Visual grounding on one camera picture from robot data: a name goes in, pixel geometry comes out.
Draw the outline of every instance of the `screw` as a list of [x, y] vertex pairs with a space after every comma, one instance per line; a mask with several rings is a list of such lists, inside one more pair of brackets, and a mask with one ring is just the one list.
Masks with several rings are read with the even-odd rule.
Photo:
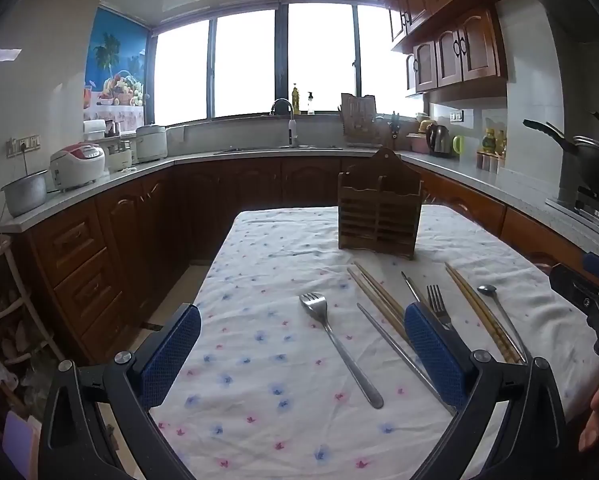
[[64, 359], [64, 361], [58, 365], [58, 370], [61, 372], [67, 372], [70, 370], [71, 366], [73, 366], [73, 363], [68, 359]]
[[548, 361], [543, 357], [535, 357], [535, 365], [541, 370], [548, 370]]
[[118, 365], [124, 365], [131, 360], [132, 354], [128, 350], [123, 350], [115, 354], [115, 362]]
[[473, 357], [480, 363], [487, 363], [491, 360], [491, 355], [486, 350], [475, 350]]

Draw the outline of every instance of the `gas stove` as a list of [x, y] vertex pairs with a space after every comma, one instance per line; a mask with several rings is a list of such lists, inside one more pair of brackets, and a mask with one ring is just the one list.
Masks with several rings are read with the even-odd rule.
[[586, 225], [599, 234], [599, 195], [585, 187], [579, 187], [575, 200], [549, 198], [546, 204]]

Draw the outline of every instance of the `kitchen sink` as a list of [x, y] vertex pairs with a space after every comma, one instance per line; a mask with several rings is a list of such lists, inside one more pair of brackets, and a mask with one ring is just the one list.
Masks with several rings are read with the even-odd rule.
[[309, 146], [309, 145], [300, 145], [300, 146], [289, 146], [285, 144], [284, 146], [275, 146], [275, 147], [266, 147], [266, 148], [229, 148], [228, 150], [222, 150], [220, 152], [215, 152], [215, 155], [222, 155], [224, 153], [244, 153], [244, 152], [277, 152], [278, 150], [342, 150], [342, 148], [338, 148], [337, 146]]

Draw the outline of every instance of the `floral tablecloth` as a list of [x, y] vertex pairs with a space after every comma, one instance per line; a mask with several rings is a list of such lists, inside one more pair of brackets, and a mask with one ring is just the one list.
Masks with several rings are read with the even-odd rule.
[[[401, 270], [421, 289], [437, 283], [468, 347], [502, 360], [444, 261], [473, 286], [493, 283], [532, 354], [551, 363], [567, 419], [585, 406], [599, 380], [585, 317], [532, 264], [451, 209], [422, 207], [413, 261], [339, 250], [337, 208], [244, 212], [191, 298], [202, 313], [199, 341], [151, 410], [198, 480], [407, 479], [433, 449], [451, 416], [356, 307], [399, 340], [350, 279], [355, 258], [403, 306], [413, 298]], [[326, 296], [333, 330], [384, 397], [382, 409], [369, 405], [302, 310], [298, 295], [311, 291]], [[497, 406], [467, 478], [486, 460], [504, 408]]]

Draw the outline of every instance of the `rice cooker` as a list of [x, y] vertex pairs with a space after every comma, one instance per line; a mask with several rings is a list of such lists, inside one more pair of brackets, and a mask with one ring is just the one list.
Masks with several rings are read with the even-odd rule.
[[66, 146], [51, 155], [49, 169], [57, 189], [85, 186], [102, 176], [104, 150], [90, 142]]
[[135, 138], [138, 162], [158, 160], [168, 155], [166, 150], [166, 126], [150, 124], [140, 126]]

